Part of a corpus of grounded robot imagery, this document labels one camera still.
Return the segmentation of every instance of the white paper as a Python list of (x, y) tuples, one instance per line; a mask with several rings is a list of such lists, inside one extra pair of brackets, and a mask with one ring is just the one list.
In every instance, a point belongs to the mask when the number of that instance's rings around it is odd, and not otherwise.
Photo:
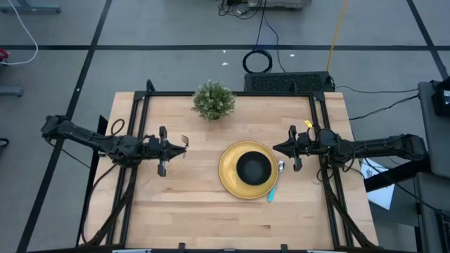
[[(379, 165), (378, 163), (376, 163), (370, 159), (367, 159), (367, 160), (377, 170), (379, 170), (381, 172), (387, 171), (386, 168)], [(365, 179), (378, 174), (378, 171), (376, 171), (376, 170), (372, 169), (370, 166), (368, 166), (366, 164), (365, 160), (362, 160), (362, 161), (363, 161), (363, 163), (361, 164), (361, 172), (364, 175)], [(370, 201), (386, 210), (389, 210), (389, 208), (391, 207), (391, 201), (392, 201), (393, 194), (394, 194), (394, 185), (390, 185), (388, 187), (384, 187), (384, 188), (381, 188), (378, 190), (373, 190), (373, 191), (367, 193), (367, 198), (368, 198), (368, 201)]]

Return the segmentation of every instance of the yellow plate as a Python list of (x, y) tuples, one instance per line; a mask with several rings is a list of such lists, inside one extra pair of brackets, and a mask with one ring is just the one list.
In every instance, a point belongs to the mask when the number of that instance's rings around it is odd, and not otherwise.
[[(264, 154), (271, 164), (269, 180), (258, 186), (244, 183), (239, 178), (236, 170), (239, 157), (250, 151)], [(255, 141), (240, 141), (229, 146), (220, 157), (219, 177), (222, 184), (231, 194), (251, 200), (266, 195), (273, 188), (278, 178), (278, 165), (275, 155), (265, 145)]]

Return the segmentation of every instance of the gray equipment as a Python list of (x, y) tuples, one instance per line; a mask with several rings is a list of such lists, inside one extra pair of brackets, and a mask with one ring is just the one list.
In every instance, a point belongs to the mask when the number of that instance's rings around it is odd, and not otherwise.
[[(312, 0), (267, 0), (266, 7), (286, 7), (299, 11), (311, 5)], [(248, 7), (254, 8), (261, 3), (261, 0), (248, 0)]]

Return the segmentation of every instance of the black cable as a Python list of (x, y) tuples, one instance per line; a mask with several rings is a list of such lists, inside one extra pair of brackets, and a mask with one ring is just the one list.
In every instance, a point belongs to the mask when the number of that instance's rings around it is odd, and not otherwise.
[(360, 172), (358, 169), (355, 169), (355, 168), (351, 168), (351, 167), (348, 167), (348, 166), (346, 166), (346, 168), (348, 168), (348, 170), (347, 171), (349, 171), (350, 169), (351, 170), (354, 170), (354, 171), (356, 171), (356, 172), (358, 172), (358, 174), (360, 174), (361, 176), (363, 176), (364, 177), (364, 174), (362, 173), (362, 172)]
[(272, 26), (269, 25), (265, 15), (264, 15), (264, 21), (266, 21), (266, 25), (270, 28), (270, 30), (272, 30), (272, 32), (274, 32), (274, 34), (276, 36), (276, 57), (278, 58), (278, 64), (280, 65), (281, 69), (283, 70), (284, 73), (286, 73), (286, 70), (284, 70), (284, 67), (281, 65), (281, 61), (280, 61), (280, 52), (278, 51), (278, 39), (279, 39), (278, 34), (275, 32), (275, 30), (272, 28)]
[[(349, 141), (346, 141), (346, 140), (342, 140), (342, 141), (344, 141), (344, 143), (346, 143), (346, 144), (352, 149), (353, 158), (352, 158), (352, 162), (350, 162), (350, 165), (349, 165), (349, 167), (352, 168), (352, 166), (353, 166), (353, 164), (354, 164), (354, 161), (355, 161), (355, 159), (356, 159), (355, 149), (353, 148), (352, 144), (350, 144)], [(348, 169), (348, 170), (345, 170), (345, 167), (343, 167), (342, 170), (343, 170), (343, 172), (349, 171), (349, 169)]]
[(391, 168), (391, 167), (381, 167), (381, 166), (374, 166), (374, 167), (375, 167), (375, 168), (379, 168), (379, 169), (392, 169), (392, 170), (396, 170), (395, 168)]
[(240, 20), (249, 20), (250, 18), (253, 18), (258, 13), (259, 8), (261, 7), (261, 1), (258, 1), (257, 6), (255, 7), (256, 11), (251, 16), (246, 17), (246, 18), (242, 18), (245, 14), (249, 13), (250, 11), (252, 11), (252, 9), (249, 9), (247, 11), (243, 11), (242, 13), (237, 15), (235, 13), (235, 11), (236, 11), (236, 9), (237, 9), (237, 7), (239, 5), (243, 4), (243, 2), (239, 1), (236, 4), (228, 5), (228, 4), (225, 4), (225, 0), (222, 0), (222, 3), (217, 6), (217, 8), (219, 9), (219, 16), (223, 17), (225, 15), (231, 15), (233, 17), (239, 18)]
[(320, 174), (320, 172), (322, 171), (322, 168), (320, 168), (318, 171), (317, 171), (317, 173), (316, 173), (316, 178), (317, 178), (317, 180), (319, 181), (319, 182), (328, 182), (333, 176), (334, 176), (334, 171), (331, 171), (331, 174), (330, 174), (330, 176), (328, 176), (328, 178), (326, 179), (326, 180), (322, 180), (322, 179), (320, 179), (319, 178), (319, 174)]
[[(273, 66), (272, 56), (270, 55), (270, 53), (265, 51), (265, 50), (262, 50), (262, 49), (257, 49), (258, 42), (259, 42), (259, 36), (261, 35), (262, 21), (264, 19), (264, 13), (266, 11), (266, 4), (267, 4), (267, 0), (264, 0), (264, 5), (262, 6), (261, 21), (259, 22), (258, 36), (256, 38), (255, 47), (253, 47), (253, 49), (249, 53), (247, 53), (244, 56), (244, 59), (242, 60), (242, 66), (244, 67), (244, 70), (247, 73), (249, 73), (249, 74), (253, 74), (253, 73), (269, 73), (272, 70), (272, 66)], [(254, 53), (262, 54), (263, 56), (266, 56), (267, 60), (269, 60), (269, 65), (266, 67), (265, 70), (262, 70), (261, 72), (253, 72), (253, 71), (248, 69), (248, 67), (247, 67), (247, 59), (248, 59), (249, 56), (251, 56)]]
[[(55, 145), (53, 145), (50, 141), (46, 141), (46, 142), (48, 144), (50, 144), (50, 146), (55, 147)], [(63, 151), (66, 155), (70, 156), (72, 159), (74, 159), (75, 161), (79, 162), (80, 164), (83, 164), (88, 169), (91, 169), (91, 167), (89, 165), (85, 164), (80, 159), (76, 158), (75, 156), (71, 155), (69, 152), (65, 151), (64, 148), (61, 148), (61, 151)]]
[(405, 193), (408, 193), (411, 197), (414, 197), (417, 201), (419, 201), (420, 203), (422, 203), (423, 205), (425, 205), (426, 207), (430, 208), (431, 210), (440, 213), (443, 216), (447, 216), (446, 214), (444, 214), (441, 210), (439, 210), (436, 207), (433, 207), (432, 205), (428, 204), (427, 202), (421, 200), (419, 197), (416, 197), (413, 193), (411, 193), (409, 190), (405, 189), (403, 186), (399, 185), (398, 183), (396, 183), (395, 181), (393, 181), (392, 179), (390, 179), (388, 176), (384, 175), (381, 171), (377, 170), (374, 166), (372, 166), (372, 164), (370, 162), (368, 162), (367, 158), (364, 158), (365, 161), (367, 162), (367, 165), (372, 167), (372, 169), (374, 169), (376, 172), (378, 172), (382, 177), (384, 177), (385, 179), (387, 179), (390, 183), (394, 184), (395, 186), (397, 186), (398, 188), (402, 189)]
[(357, 119), (365, 118), (365, 117), (367, 117), (367, 116), (369, 116), (369, 115), (374, 115), (375, 113), (379, 113), (379, 112), (382, 112), (383, 110), (390, 109), (390, 108), (392, 108), (392, 107), (394, 107), (394, 106), (396, 106), (396, 105), (398, 105), (398, 104), (400, 104), (400, 103), (404, 103), (404, 102), (410, 101), (411, 99), (414, 99), (414, 98), (417, 98), (417, 97), (419, 97), (419, 95), (411, 96), (411, 97), (409, 97), (409, 98), (404, 98), (404, 99), (402, 99), (402, 100), (399, 100), (399, 101), (397, 101), (397, 102), (391, 104), (390, 106), (387, 106), (387, 107), (385, 107), (385, 108), (380, 108), (380, 109), (374, 110), (373, 112), (370, 112), (370, 113), (368, 113), (368, 114), (366, 114), (366, 115), (364, 115), (364, 116), (354, 117), (354, 118), (351, 118), (351, 119), (349, 119), (349, 120), (357, 120)]
[[(265, 70), (262, 70), (261, 72), (253, 72), (252, 70), (249, 70), (247, 67), (247, 58), (249, 56), (251, 56), (254, 53), (259, 53), (262, 54), (263, 56), (266, 56), (267, 60), (269, 60), (269, 65), (266, 67)], [(251, 50), (249, 53), (247, 53), (244, 56), (244, 59), (242, 59), (242, 66), (244, 67), (244, 70), (248, 73), (248, 74), (253, 74), (253, 73), (269, 73), (272, 70), (273, 67), (273, 63), (272, 63), (272, 56), (270, 55), (269, 52), (262, 50), (262, 49), (257, 49), (257, 50)]]
[(256, 38), (256, 44), (255, 44), (255, 47), (253, 48), (253, 50), (255, 50), (256, 47), (258, 46), (259, 36), (261, 34), (261, 28), (262, 28), (262, 20), (264, 19), (264, 14), (266, 13), (266, 4), (267, 4), (267, 0), (264, 0), (264, 5), (262, 6), (261, 21), (259, 21), (258, 37)]
[(86, 199), (86, 207), (84, 210), (84, 216), (82, 217), (82, 231), (81, 231), (81, 236), (82, 236), (82, 240), (84, 243), (87, 243), (86, 241), (86, 237), (84, 236), (84, 224), (86, 223), (86, 217), (87, 217), (87, 213), (89, 211), (89, 204), (91, 202), (91, 197), (92, 197), (92, 193), (94, 192), (94, 189), (96, 188), (96, 186), (98, 185), (98, 183), (106, 176), (108, 175), (117, 165), (114, 164), (111, 168), (109, 168), (105, 173), (103, 173), (103, 175), (101, 175), (97, 181), (95, 182), (95, 184), (92, 185), (91, 191), (89, 192), (89, 194), (87, 195), (87, 199)]
[(330, 75), (327, 77), (326, 81), (331, 83), (333, 90), (336, 89), (335, 80)]
[[(118, 122), (122, 122), (122, 126), (120, 126), (119, 130), (117, 130), (116, 132), (114, 132), (114, 127)], [(114, 123), (112, 123), (111, 125), (111, 136), (116, 136), (119, 132), (121, 132), (121, 130), (125, 127), (125, 121), (123, 119), (118, 119), (116, 121), (114, 121)]]
[(308, 140), (310, 139), (309, 138), (309, 130), (311, 129), (311, 127), (308, 127), (308, 129), (307, 129), (307, 137), (308, 137)]
[(410, 90), (405, 90), (405, 91), (358, 91), (356, 89), (353, 89), (352, 87), (348, 87), (348, 86), (337, 86), (335, 87), (335, 89), (338, 88), (347, 88), (347, 89), (351, 89), (354, 92), (359, 92), (359, 93), (369, 93), (369, 94), (378, 94), (378, 93), (406, 93), (406, 92), (412, 92), (412, 91), (417, 91), (418, 89), (410, 89)]
[(397, 164), (397, 165), (401, 165), (401, 163), (399, 162), (395, 162), (391, 157), (387, 157), (389, 160), (391, 160), (393, 163)]

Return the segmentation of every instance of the white cable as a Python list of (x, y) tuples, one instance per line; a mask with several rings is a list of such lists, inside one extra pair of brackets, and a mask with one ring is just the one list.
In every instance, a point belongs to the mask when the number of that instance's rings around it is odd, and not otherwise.
[(17, 19), (19, 19), (20, 24), (22, 25), (23, 29), (27, 32), (28, 36), (30, 36), (31, 40), (33, 41), (34, 45), (36, 46), (36, 51), (34, 52), (33, 57), (31, 57), (31, 59), (24, 61), (24, 62), (19, 62), (19, 63), (4, 63), (0, 61), (0, 64), (3, 65), (20, 65), (20, 64), (26, 64), (26, 63), (31, 63), (34, 58), (37, 55), (37, 52), (39, 51), (39, 47), (37, 46), (36, 41), (34, 40), (33, 36), (31, 36), (30, 32), (28, 32), (28, 29), (25, 27), (25, 25), (22, 22), (22, 19), (20, 19), (19, 13), (17, 12), (17, 10), (14, 7), (14, 4), (11, 2), (11, 0), (8, 0), (9, 4), (11, 5), (11, 7), (13, 7), (13, 10), (15, 12), (15, 14), (17, 15)]

